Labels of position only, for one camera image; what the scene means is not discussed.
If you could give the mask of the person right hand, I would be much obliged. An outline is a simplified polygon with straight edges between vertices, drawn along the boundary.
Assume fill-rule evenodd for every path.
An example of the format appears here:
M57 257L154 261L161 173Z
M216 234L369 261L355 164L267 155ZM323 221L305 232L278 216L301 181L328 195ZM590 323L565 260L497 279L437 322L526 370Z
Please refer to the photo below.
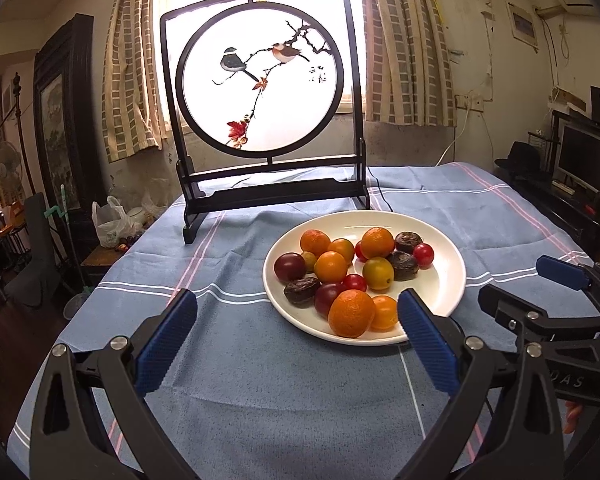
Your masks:
M565 403L565 407L567 410L565 425L564 425L564 434L573 434L578 426L578 421L583 412L583 405L573 401L567 401Z

